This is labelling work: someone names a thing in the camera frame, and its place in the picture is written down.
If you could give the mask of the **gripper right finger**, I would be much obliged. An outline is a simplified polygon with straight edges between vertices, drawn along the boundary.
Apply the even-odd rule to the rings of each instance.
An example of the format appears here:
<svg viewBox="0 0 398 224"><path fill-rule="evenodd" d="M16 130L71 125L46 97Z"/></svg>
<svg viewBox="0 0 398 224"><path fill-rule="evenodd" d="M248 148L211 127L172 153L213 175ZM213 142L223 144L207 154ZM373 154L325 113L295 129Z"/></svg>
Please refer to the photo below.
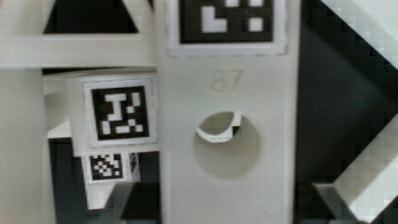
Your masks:
<svg viewBox="0 0 398 224"><path fill-rule="evenodd" d="M328 212L334 218L328 224L398 224L398 197L389 202L382 212L371 221L360 220L348 209L348 205L339 196L337 190L330 183L312 184L316 194L321 198Z"/></svg>

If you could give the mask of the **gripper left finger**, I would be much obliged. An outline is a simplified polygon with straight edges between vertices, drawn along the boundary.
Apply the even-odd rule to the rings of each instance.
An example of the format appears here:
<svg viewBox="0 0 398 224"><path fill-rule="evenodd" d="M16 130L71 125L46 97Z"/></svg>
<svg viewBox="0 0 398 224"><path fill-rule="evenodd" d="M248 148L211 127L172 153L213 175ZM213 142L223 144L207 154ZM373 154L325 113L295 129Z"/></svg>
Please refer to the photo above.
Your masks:
<svg viewBox="0 0 398 224"><path fill-rule="evenodd" d="M161 224L159 183L104 183L87 187L92 224Z"/></svg>

